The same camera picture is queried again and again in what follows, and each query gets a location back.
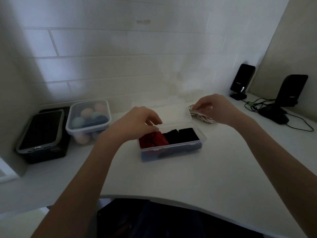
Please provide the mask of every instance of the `red cloth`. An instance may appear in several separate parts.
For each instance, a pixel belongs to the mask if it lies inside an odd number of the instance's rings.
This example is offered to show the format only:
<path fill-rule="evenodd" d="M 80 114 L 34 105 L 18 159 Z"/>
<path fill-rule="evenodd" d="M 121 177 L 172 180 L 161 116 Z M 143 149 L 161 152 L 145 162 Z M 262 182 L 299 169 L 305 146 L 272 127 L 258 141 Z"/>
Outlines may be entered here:
<path fill-rule="evenodd" d="M 139 138 L 141 148 L 169 145 L 168 141 L 161 132 L 153 132 Z"/>

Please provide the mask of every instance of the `tabletop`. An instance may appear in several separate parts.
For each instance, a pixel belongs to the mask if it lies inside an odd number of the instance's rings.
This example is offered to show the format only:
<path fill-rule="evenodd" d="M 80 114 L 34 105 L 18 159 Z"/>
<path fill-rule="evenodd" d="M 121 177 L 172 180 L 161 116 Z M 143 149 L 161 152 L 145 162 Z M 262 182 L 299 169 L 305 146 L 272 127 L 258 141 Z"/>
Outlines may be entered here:
<path fill-rule="evenodd" d="M 256 99 L 253 95 L 247 98 Z M 317 174 L 317 132 L 276 124 L 245 109 L 242 101 L 230 100 Z M 168 106 L 154 110 L 165 117 L 171 113 Z M 113 118 L 122 115 L 113 114 Z M 316 123 L 307 121 L 317 129 Z M 192 122 L 207 137 L 199 153 L 142 162 L 137 141 L 126 142 L 111 163 L 101 198 L 150 199 L 196 209 L 274 237 L 306 237 L 239 133 L 223 124 L 208 124 L 195 118 Z M 289 125 L 305 128 L 302 123 L 290 117 Z M 79 146 L 72 140 L 65 158 L 31 165 L 21 179 L 0 184 L 0 218 L 52 205 L 91 148 L 92 145 Z"/>

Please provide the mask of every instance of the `person's left hand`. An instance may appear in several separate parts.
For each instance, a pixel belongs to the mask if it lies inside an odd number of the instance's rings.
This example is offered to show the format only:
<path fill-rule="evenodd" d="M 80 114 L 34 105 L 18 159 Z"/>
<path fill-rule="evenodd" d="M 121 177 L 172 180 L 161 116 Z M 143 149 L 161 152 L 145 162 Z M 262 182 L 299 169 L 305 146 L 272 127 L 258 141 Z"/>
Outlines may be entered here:
<path fill-rule="evenodd" d="M 157 124 L 162 124 L 161 119 L 152 109 L 146 107 L 134 107 L 121 119 L 111 125 L 106 132 L 113 138 L 122 142 L 139 139 L 143 135 L 158 132 Z"/>

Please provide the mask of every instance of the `open plastic container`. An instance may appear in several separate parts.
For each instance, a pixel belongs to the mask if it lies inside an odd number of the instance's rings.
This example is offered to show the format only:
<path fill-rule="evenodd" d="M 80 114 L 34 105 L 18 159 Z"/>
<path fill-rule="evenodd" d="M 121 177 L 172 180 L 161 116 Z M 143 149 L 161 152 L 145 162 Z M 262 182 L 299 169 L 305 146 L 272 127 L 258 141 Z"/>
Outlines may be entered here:
<path fill-rule="evenodd" d="M 141 149 L 138 140 L 143 162 L 200 152 L 207 138 L 203 132 L 191 122 L 192 116 L 187 107 L 182 105 L 169 105 L 153 108 L 153 110 L 157 112 L 163 122 L 163 124 L 157 126 L 161 133 L 164 134 L 173 129 L 193 128 L 199 140 L 143 149 Z"/>
<path fill-rule="evenodd" d="M 92 109 L 93 113 L 91 113 L 90 110 L 90 112 L 86 112 L 85 117 L 81 117 L 81 113 L 85 109 Z M 76 118 L 82 119 L 79 119 L 79 122 L 74 125 L 74 119 Z M 96 136 L 98 136 L 98 133 L 101 133 L 102 131 L 107 129 L 110 123 L 111 113 L 107 100 L 100 99 L 94 101 L 83 101 L 74 103 L 70 107 L 66 123 L 66 131 L 68 134 L 74 136 L 75 140 L 78 142 L 76 137 L 84 134 L 88 134 L 91 135 L 92 138 L 96 138 Z"/>

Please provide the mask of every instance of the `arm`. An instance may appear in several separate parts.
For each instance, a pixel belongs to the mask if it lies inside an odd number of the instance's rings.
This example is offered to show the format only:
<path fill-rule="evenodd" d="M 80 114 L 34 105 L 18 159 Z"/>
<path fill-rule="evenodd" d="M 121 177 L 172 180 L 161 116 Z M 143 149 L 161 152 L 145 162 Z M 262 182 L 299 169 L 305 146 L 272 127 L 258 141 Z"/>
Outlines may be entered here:
<path fill-rule="evenodd" d="M 224 96 L 203 97 L 193 109 L 240 133 L 300 227 L 308 237 L 317 237 L 317 176 Z"/>
<path fill-rule="evenodd" d="M 117 150 L 128 140 L 158 131 L 153 124 L 161 123 L 153 110 L 135 107 L 102 132 L 78 173 L 31 238 L 83 237 Z"/>

